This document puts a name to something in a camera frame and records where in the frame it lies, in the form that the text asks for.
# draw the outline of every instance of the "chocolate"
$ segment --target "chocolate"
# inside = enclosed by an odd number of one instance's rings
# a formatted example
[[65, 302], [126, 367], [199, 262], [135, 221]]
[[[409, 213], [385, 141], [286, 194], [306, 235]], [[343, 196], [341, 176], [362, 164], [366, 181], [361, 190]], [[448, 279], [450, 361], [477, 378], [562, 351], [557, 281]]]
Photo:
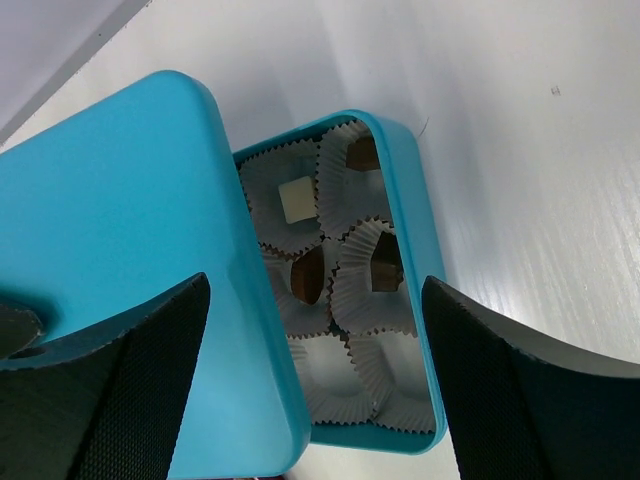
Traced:
[[358, 172], [380, 170], [380, 160], [373, 137], [363, 137], [347, 147], [347, 168]]
[[307, 305], [315, 304], [324, 288], [322, 247], [307, 252], [291, 266], [291, 293]]
[[371, 290], [397, 292], [404, 280], [404, 269], [396, 236], [382, 232], [371, 256]]

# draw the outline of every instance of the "paper candy cup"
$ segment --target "paper candy cup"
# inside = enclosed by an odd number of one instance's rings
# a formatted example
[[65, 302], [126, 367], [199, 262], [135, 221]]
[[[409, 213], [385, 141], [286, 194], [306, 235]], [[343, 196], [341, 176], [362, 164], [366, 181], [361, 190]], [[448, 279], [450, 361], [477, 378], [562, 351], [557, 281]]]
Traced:
[[346, 167], [347, 148], [370, 136], [360, 121], [329, 130], [320, 142], [316, 167], [316, 206], [322, 231], [343, 238], [349, 228], [367, 218], [391, 222], [391, 210], [381, 170], [357, 172]]
[[289, 339], [289, 349], [314, 424], [354, 425], [371, 418], [371, 397], [339, 336]]
[[377, 405], [372, 421], [402, 432], [435, 431], [420, 341], [396, 332], [349, 338], [356, 371]]
[[320, 298], [313, 305], [301, 302], [291, 293], [290, 275], [293, 261], [263, 252], [262, 258], [267, 267], [273, 295], [287, 335], [307, 338], [329, 330], [331, 317], [329, 316], [328, 287], [331, 270], [335, 268], [338, 260], [339, 247], [338, 242], [331, 240], [322, 242], [325, 285]]
[[345, 238], [338, 269], [329, 289], [333, 319], [344, 331], [361, 335], [396, 331], [416, 335], [416, 325], [406, 280], [397, 292], [371, 290], [371, 255], [382, 232], [393, 227], [380, 220], [356, 226]]
[[310, 140], [273, 148], [240, 167], [240, 181], [261, 245], [284, 256], [302, 255], [320, 244], [316, 218], [288, 224], [278, 187], [298, 178], [315, 176], [317, 144]]

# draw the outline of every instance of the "white chocolate piece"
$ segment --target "white chocolate piece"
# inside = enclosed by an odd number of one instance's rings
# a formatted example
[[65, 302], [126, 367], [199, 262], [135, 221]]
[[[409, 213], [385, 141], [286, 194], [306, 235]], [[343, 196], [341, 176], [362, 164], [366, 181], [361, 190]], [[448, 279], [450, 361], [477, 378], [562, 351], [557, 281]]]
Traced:
[[316, 216], [314, 182], [311, 177], [302, 177], [278, 187], [284, 218], [288, 224]]

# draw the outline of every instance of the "blue metal lid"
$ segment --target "blue metal lid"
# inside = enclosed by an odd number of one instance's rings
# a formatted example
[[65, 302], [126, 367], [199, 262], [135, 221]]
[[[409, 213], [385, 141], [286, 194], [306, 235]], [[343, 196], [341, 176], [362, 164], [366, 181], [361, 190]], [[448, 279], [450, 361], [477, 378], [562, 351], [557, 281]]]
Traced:
[[218, 108], [160, 72], [0, 156], [0, 295], [58, 338], [203, 271], [172, 478], [277, 474], [311, 422]]

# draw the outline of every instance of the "empty paper cup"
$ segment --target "empty paper cup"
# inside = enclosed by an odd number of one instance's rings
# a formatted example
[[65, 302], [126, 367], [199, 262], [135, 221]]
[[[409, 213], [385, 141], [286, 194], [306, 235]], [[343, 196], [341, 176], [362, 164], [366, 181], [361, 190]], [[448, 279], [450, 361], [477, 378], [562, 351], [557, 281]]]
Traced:
[[289, 348], [313, 423], [353, 425], [371, 418], [371, 397], [339, 336], [290, 339]]
[[379, 407], [373, 423], [403, 432], [435, 431], [420, 341], [396, 332], [349, 338], [365, 388]]

